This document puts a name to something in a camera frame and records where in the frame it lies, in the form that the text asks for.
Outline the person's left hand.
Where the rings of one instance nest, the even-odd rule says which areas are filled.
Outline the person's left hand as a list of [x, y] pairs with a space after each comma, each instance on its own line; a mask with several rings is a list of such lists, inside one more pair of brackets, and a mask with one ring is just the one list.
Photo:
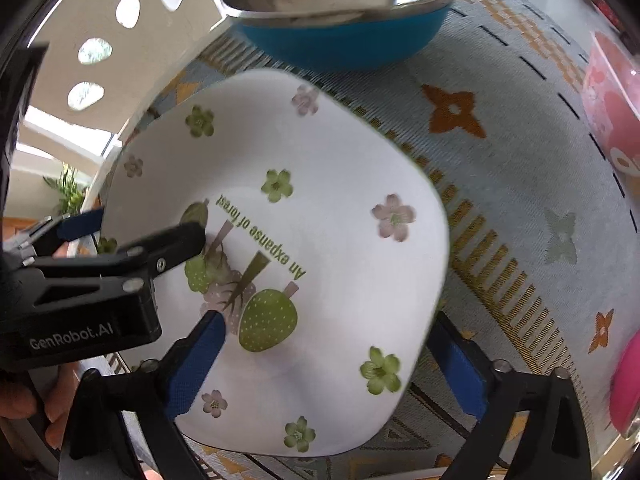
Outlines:
[[[47, 444], [61, 448], [70, 408], [79, 384], [78, 363], [66, 363], [58, 367], [58, 377], [43, 401], [44, 412], [50, 425], [46, 430]], [[1, 416], [7, 419], [24, 419], [37, 413], [34, 394], [20, 379], [1, 376]]]

